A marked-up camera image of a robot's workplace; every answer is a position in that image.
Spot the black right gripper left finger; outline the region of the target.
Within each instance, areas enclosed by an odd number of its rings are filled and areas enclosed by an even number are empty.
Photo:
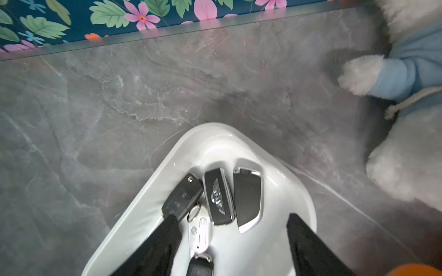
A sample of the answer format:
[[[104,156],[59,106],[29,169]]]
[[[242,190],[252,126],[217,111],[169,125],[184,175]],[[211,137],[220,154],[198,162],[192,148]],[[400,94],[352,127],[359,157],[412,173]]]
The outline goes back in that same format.
[[[169,276],[182,241],[176,216],[168,216],[113,276]]]

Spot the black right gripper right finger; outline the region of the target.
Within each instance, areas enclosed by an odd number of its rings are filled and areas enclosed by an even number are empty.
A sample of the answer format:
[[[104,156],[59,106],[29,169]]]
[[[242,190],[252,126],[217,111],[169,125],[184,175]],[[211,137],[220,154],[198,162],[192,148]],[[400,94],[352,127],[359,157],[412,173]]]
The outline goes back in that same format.
[[[330,248],[299,217],[292,213],[287,222],[287,235],[297,276],[353,276]]]

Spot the white plastic storage box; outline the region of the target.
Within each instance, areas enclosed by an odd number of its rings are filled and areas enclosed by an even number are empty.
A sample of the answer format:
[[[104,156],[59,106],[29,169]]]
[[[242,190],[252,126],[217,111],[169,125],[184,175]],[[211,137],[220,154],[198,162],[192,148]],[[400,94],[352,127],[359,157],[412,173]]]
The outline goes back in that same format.
[[[286,225],[299,215],[317,229],[304,184],[235,128],[192,128],[171,149],[87,262],[83,275],[109,276],[181,212],[182,240],[171,274],[184,276],[206,253],[216,276],[293,276]]]

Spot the black car key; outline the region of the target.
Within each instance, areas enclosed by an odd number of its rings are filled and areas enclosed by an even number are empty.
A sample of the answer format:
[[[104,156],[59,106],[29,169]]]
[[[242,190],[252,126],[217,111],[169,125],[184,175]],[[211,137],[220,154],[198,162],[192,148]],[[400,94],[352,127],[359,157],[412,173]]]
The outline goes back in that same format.
[[[209,254],[195,254],[188,265],[186,276],[213,276],[214,262]]]
[[[227,225],[235,218],[234,201],[230,185],[222,168],[213,169],[203,175],[206,206],[213,225]]]

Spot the white car key fob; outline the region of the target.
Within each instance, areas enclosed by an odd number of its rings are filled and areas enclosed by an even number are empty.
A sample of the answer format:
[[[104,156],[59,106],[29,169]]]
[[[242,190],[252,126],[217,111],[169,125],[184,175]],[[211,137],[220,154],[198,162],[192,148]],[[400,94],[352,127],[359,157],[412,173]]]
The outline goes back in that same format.
[[[187,222],[191,256],[205,253],[212,238],[212,221],[207,208],[201,204],[196,204],[190,210]]]

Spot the black car key front isolated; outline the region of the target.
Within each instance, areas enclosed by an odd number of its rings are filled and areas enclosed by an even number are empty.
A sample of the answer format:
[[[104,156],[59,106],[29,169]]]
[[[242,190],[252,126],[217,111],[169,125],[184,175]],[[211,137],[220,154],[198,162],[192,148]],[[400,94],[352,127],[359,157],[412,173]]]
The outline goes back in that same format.
[[[193,174],[187,174],[164,202],[161,208],[163,217],[175,216],[180,222],[199,201],[203,191],[201,180]]]

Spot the black silver flip key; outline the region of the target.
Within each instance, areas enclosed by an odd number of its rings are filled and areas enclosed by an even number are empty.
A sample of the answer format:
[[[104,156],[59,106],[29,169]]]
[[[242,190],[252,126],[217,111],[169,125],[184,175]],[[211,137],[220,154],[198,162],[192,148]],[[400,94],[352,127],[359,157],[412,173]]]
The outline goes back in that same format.
[[[233,182],[238,230],[245,233],[255,227],[262,218],[264,195],[261,173],[236,167]]]

